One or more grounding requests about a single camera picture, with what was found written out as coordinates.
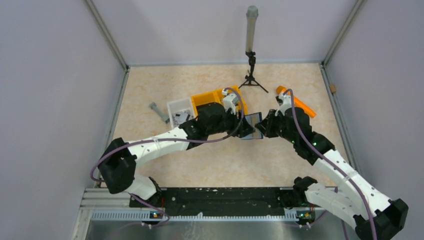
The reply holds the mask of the blue leather card holder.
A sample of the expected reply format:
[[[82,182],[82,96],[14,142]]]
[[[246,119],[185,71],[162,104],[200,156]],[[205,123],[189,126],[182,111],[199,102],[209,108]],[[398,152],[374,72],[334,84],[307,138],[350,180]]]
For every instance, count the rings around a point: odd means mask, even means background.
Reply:
[[[241,140],[260,140],[263,139],[263,134],[255,127],[255,125],[263,120],[261,112],[251,113],[245,116],[246,121],[253,128],[253,132],[242,137]]]

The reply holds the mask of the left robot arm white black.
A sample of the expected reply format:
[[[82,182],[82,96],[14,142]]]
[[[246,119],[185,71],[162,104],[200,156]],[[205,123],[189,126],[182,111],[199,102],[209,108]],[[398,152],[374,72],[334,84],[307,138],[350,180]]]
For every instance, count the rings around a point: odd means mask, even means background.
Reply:
[[[110,194],[127,192],[136,195],[149,207],[160,202],[160,188],[151,177],[137,176],[136,168],[167,154],[187,151],[209,143],[209,136],[227,133],[243,138],[254,127],[241,111],[234,113],[213,102],[201,108],[197,117],[156,136],[139,141],[112,140],[97,168]]]

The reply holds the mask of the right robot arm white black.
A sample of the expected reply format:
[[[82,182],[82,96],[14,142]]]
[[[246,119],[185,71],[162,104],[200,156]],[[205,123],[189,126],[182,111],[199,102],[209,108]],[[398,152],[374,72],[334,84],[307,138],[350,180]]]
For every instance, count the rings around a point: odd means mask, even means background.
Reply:
[[[391,240],[404,228],[408,205],[369,184],[325,136],[313,131],[303,109],[271,109],[255,127],[267,138],[281,137],[292,143],[295,152],[332,179],[340,191],[309,176],[297,177],[293,186],[297,205],[324,208],[353,228],[361,240]]]

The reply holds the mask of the yellow plastic bin right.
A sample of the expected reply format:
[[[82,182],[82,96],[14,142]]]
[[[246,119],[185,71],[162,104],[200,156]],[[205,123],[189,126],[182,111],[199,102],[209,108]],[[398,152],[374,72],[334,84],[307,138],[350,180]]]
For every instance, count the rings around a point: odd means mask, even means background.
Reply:
[[[236,110],[237,110],[237,114],[239,113],[239,112],[241,112],[241,110],[243,109],[243,111],[244,111],[244,114],[245,115],[247,115],[248,113],[249,113],[249,111],[248,111],[248,106],[247,106],[247,104],[246,104],[246,101],[244,100],[244,98],[242,97],[242,93],[241,93],[241,91],[240,91],[240,89],[239,89],[239,87],[238,86],[231,86],[231,87],[226,87],[226,88],[218,88],[218,89],[216,89],[216,90],[220,90],[221,92],[222,92],[222,90],[223,89],[229,89],[229,90],[232,90],[232,91],[234,91],[234,93],[238,96],[238,98],[239,98],[239,103],[237,104],[237,106],[236,106]]]

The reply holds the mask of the yellow plastic bin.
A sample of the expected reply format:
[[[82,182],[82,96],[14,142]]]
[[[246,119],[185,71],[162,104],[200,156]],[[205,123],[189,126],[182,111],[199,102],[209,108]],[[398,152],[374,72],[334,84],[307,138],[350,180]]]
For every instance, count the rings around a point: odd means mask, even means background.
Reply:
[[[244,111],[244,114],[245,115],[247,115],[248,113],[249,113],[249,111],[248,111],[248,106],[247,106],[247,104],[246,104],[246,101],[244,100],[244,98],[242,97],[242,93],[241,93],[241,91],[240,91],[240,89],[239,89],[239,87],[238,86],[231,86],[231,87],[226,87],[226,88],[218,88],[218,89],[216,89],[216,90],[220,90],[221,92],[222,92],[222,90],[223,89],[229,89],[229,90],[232,90],[232,91],[234,91],[234,93],[238,96],[238,98],[239,98],[239,103],[237,104],[237,106],[236,106],[236,110],[237,110],[237,114],[239,113],[239,112],[241,112],[241,110],[243,109],[243,111]]]
[[[205,93],[200,93],[197,95],[192,95],[190,97],[191,103],[194,110],[194,116],[197,117],[199,113],[199,109],[203,105],[207,105],[210,103],[222,103],[223,99],[222,92],[220,90],[209,91]]]

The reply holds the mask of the yellow plastic bin left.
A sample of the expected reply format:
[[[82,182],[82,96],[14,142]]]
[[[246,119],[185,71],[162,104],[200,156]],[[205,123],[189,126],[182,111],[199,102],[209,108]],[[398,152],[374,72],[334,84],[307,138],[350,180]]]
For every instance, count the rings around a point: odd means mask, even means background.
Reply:
[[[191,103],[194,110],[194,116],[197,117],[199,113],[199,109],[203,105],[207,105],[210,103],[222,103],[223,99],[222,92],[220,90],[209,91],[205,93],[200,93],[197,95],[192,95],[190,97]]]

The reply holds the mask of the black tripod stand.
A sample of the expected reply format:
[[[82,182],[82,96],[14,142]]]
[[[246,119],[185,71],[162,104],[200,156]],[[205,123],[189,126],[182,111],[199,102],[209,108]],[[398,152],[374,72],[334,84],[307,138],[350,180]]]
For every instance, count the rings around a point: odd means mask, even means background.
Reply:
[[[265,89],[260,83],[258,83],[256,81],[256,78],[254,77],[254,71],[256,66],[256,53],[254,51],[246,51],[245,55],[248,57],[248,64],[250,69],[247,71],[247,74],[244,77],[245,81],[239,86],[239,88],[243,86],[260,87],[266,93],[269,93],[269,91]]]

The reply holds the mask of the white plastic bin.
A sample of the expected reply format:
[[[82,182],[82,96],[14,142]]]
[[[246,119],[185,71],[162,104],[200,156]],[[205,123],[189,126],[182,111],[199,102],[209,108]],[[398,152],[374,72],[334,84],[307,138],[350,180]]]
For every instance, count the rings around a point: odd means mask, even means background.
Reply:
[[[195,118],[194,107],[190,97],[167,102],[167,110],[172,129]]]

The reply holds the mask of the grey plastic bolt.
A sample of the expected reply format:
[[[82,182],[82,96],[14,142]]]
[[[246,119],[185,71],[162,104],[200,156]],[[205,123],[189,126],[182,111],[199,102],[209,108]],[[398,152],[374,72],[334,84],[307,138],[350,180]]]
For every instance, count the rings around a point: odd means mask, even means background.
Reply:
[[[149,108],[153,111],[156,112],[156,114],[161,118],[161,120],[165,123],[168,124],[170,122],[170,118],[169,115],[164,113],[162,110],[160,110],[155,102],[150,103]]]

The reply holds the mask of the grey microphone on stand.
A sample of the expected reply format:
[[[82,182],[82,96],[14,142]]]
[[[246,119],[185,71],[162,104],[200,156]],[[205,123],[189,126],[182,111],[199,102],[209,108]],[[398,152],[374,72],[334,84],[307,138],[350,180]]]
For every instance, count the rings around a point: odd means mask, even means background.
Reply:
[[[247,8],[246,19],[247,19],[247,29],[246,29],[246,44],[245,52],[250,53],[253,51],[254,36],[255,36],[255,27],[256,21],[259,16],[259,10],[255,5],[250,5]]]

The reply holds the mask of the small wooden piece on rail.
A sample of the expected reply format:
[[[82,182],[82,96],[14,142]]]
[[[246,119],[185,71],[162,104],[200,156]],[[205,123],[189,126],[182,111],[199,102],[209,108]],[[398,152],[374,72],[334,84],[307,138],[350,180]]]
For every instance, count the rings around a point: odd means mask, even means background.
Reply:
[[[329,89],[331,94],[335,94],[337,92],[336,86],[334,84],[330,84]]]

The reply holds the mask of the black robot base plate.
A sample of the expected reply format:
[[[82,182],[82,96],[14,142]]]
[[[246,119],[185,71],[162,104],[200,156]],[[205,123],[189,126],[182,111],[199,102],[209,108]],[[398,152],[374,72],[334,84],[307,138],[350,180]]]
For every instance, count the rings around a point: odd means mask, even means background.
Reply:
[[[172,217],[265,217],[318,209],[291,187],[169,187],[148,203]]]

